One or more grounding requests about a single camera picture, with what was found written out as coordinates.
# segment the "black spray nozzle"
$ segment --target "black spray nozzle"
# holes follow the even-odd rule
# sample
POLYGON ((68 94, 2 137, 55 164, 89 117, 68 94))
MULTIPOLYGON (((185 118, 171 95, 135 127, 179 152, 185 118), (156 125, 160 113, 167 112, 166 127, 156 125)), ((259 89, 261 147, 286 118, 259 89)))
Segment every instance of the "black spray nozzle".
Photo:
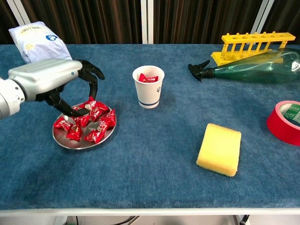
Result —
POLYGON ((215 70, 213 68, 203 69, 209 64, 210 60, 207 60, 198 65, 188 64, 188 69, 194 78, 201 82, 201 78, 213 78, 215 76, 215 70))

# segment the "tape roll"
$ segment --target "tape roll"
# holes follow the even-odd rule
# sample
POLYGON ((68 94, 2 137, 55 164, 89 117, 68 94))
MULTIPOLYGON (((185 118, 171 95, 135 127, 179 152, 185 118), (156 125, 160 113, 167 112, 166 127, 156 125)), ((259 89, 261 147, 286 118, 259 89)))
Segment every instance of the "tape roll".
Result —
POLYGON ((267 126, 281 141, 300 146, 300 102, 277 103, 267 119, 267 126))

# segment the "bag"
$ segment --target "bag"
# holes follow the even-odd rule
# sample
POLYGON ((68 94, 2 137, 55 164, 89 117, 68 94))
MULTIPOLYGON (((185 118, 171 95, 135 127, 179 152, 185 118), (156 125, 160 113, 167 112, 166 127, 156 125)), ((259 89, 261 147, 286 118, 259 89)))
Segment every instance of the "bag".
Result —
POLYGON ((45 59, 72 59, 65 43, 43 22, 33 22, 8 31, 26 63, 45 59))

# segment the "robotic arm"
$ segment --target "robotic arm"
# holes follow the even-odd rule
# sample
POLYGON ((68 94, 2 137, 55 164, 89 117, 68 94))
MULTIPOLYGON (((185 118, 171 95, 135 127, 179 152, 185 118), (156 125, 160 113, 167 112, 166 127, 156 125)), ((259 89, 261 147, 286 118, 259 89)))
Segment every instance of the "robotic arm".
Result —
POLYGON ((10 69, 8 79, 0 79, 0 120, 17 113, 24 101, 46 101, 64 115, 78 117, 87 109, 74 110, 60 98, 66 83, 77 77, 89 82, 90 96, 96 97, 101 70, 86 60, 41 60, 10 69))

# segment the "blue tablecloth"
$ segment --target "blue tablecloth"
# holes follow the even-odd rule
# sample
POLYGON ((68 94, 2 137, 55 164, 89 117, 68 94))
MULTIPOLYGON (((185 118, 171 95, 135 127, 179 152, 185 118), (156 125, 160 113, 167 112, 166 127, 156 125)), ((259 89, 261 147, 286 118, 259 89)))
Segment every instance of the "blue tablecloth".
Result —
MULTIPOLYGON (((300 148, 278 140, 266 127, 277 102, 300 100, 300 81, 198 82, 188 64, 209 59, 221 45, 68 48, 73 59, 89 60, 105 74, 97 99, 116 109, 116 130, 95 148, 67 150, 52 137, 59 112, 46 102, 23 103, 19 113, 0 121, 1 210, 300 207, 300 148), (141 65, 165 72, 155 109, 138 104, 132 72, 141 65), (208 123, 242 132, 239 168, 232 178, 195 163, 208 123)), ((3 78, 24 64, 14 45, 1 45, 0 53, 3 78)), ((62 96, 75 105, 88 93, 88 84, 77 79, 62 96)))

